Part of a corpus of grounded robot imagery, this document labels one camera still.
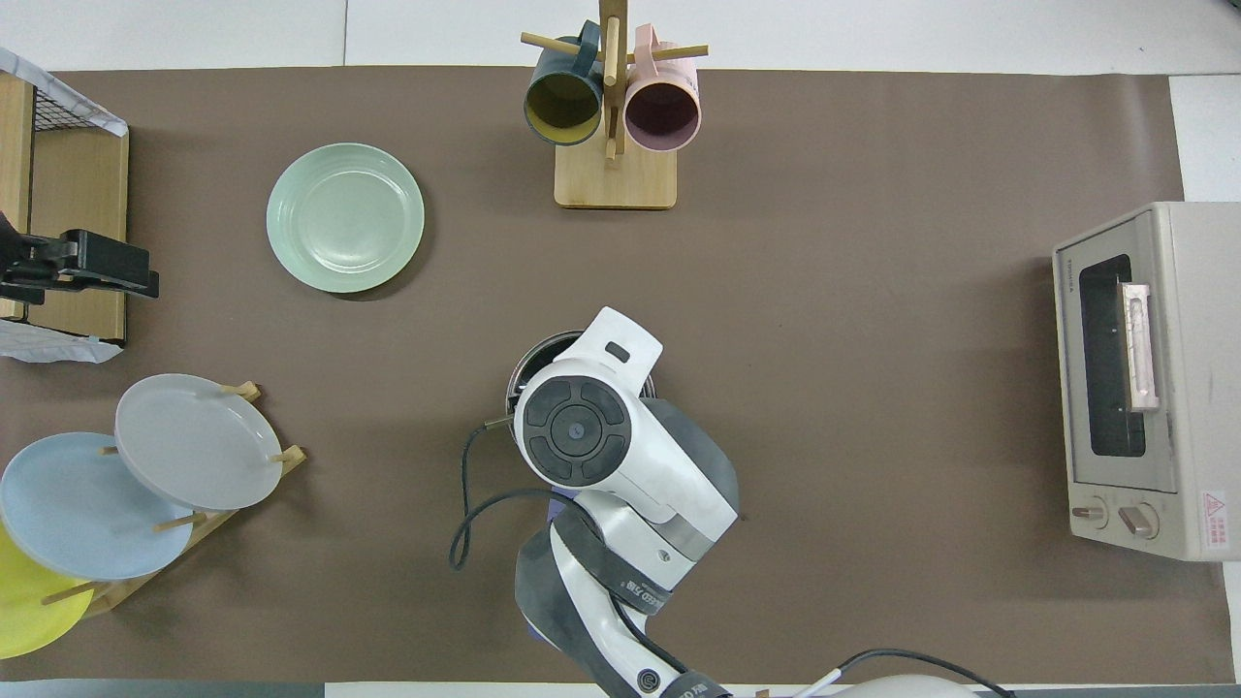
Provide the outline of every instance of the oven door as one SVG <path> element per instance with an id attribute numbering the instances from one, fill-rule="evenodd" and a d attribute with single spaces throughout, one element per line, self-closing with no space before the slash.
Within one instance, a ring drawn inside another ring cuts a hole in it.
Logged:
<path id="1" fill-rule="evenodd" d="M 1138 216 L 1056 256 L 1073 481 L 1176 491 L 1155 216 Z"/>

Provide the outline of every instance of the white toaster oven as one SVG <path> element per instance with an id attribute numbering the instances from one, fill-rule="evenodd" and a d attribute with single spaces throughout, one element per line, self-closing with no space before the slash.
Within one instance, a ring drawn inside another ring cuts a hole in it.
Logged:
<path id="1" fill-rule="evenodd" d="M 1155 202 L 1052 253 L 1069 520 L 1241 559 L 1241 204 Z"/>

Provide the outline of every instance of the light blue plate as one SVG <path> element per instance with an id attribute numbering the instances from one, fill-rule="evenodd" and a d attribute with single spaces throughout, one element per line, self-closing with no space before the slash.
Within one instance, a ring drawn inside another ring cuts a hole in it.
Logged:
<path id="1" fill-rule="evenodd" d="M 422 191 L 400 160 L 361 143 L 293 161 L 267 201 L 267 240 L 299 281 L 365 291 L 396 276 L 422 241 Z"/>
<path id="2" fill-rule="evenodd" d="M 154 533 L 190 509 L 160 498 L 120 456 L 101 456 L 110 436 L 72 432 L 26 446 L 0 477 L 0 517 L 31 559 L 79 579 L 114 581 L 163 569 L 185 550 L 191 525 Z"/>

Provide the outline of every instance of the pink mug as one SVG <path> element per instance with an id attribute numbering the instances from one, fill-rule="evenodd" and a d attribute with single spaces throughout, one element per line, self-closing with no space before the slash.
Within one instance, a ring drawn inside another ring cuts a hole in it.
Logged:
<path id="1" fill-rule="evenodd" d="M 676 45 L 659 41 L 652 25 L 639 26 L 637 35 L 624 96 L 625 133 L 648 150 L 679 150 L 694 140 L 702 120 L 697 67 L 694 58 L 655 61 L 654 51 Z"/>

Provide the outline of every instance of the cable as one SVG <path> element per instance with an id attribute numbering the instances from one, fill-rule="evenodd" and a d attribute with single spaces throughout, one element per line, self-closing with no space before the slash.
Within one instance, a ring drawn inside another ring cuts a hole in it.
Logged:
<path id="1" fill-rule="evenodd" d="M 597 535 L 601 540 L 603 539 L 603 533 L 599 530 L 599 525 L 594 522 L 594 517 L 592 517 L 591 513 L 586 510 L 586 507 L 582 507 L 572 497 L 561 494 L 560 492 L 556 492 L 553 489 L 537 489 L 537 488 L 510 489 L 509 492 L 504 492 L 501 494 L 496 494 L 486 499 L 485 502 L 483 502 L 478 507 L 474 507 L 473 509 L 470 508 L 469 477 L 468 477 L 470 446 L 474 445 L 474 440 L 478 438 L 479 435 L 483 433 L 484 431 L 508 424 L 510 421 L 513 421 L 513 415 L 509 415 L 508 417 L 500 420 L 484 422 L 482 426 L 472 431 L 468 438 L 465 438 L 465 446 L 462 448 L 462 505 L 464 508 L 464 515 L 462 518 L 462 523 L 457 527 L 457 532 L 453 534 L 452 544 L 448 546 L 448 566 L 450 566 L 453 571 L 460 571 L 462 569 L 465 568 L 465 560 L 469 558 L 470 532 L 474 524 L 474 519 L 477 519 L 479 514 L 482 514 L 483 512 L 488 510 L 495 504 L 499 504 L 500 502 L 504 502 L 505 499 L 516 499 L 520 497 L 546 497 L 549 499 L 555 499 L 565 504 L 566 508 L 572 509 L 576 514 L 578 514 L 586 523 L 587 528 L 591 529 L 591 533 Z M 654 640 L 648 637 L 647 633 L 643 632 L 642 628 L 639 628 L 635 622 L 633 622 L 633 619 L 630 619 L 629 614 L 627 614 L 622 607 L 620 599 L 616 594 L 612 594 L 611 590 L 608 590 L 608 597 L 612 600 L 612 607 L 616 610 L 617 616 L 620 617 L 620 622 L 624 623 L 625 628 L 629 630 L 629 632 L 633 635 L 634 640 L 637 640 L 639 645 L 649 650 L 652 655 L 659 657 L 664 663 L 670 666 L 678 673 L 685 673 L 689 671 L 689 668 L 684 663 L 681 663 L 676 657 L 674 657 L 670 652 L 668 652 L 668 650 L 660 647 Z"/>
<path id="2" fill-rule="evenodd" d="M 984 686 L 997 696 L 1001 696 L 1004 698 L 1016 698 L 1016 693 L 1009 691 L 1008 688 L 1003 688 L 990 681 L 987 681 L 985 678 L 978 676 L 977 673 L 962 666 L 954 664 L 947 659 L 941 659 L 939 657 L 932 657 L 931 655 L 923 655 L 922 652 L 913 652 L 912 650 L 896 650 L 891 647 L 879 647 L 875 650 L 866 650 L 865 652 L 859 652 L 853 657 L 849 657 L 848 659 L 841 662 L 836 668 L 828 672 L 819 681 L 794 693 L 793 698 L 809 698 L 810 696 L 814 696 L 819 691 L 823 691 L 824 687 L 835 683 L 836 679 L 839 679 L 854 664 L 864 662 L 866 659 L 872 659 L 875 657 L 902 657 L 906 659 L 917 659 L 920 662 L 934 664 L 937 667 L 948 669 L 953 673 L 961 674 L 979 686 Z"/>

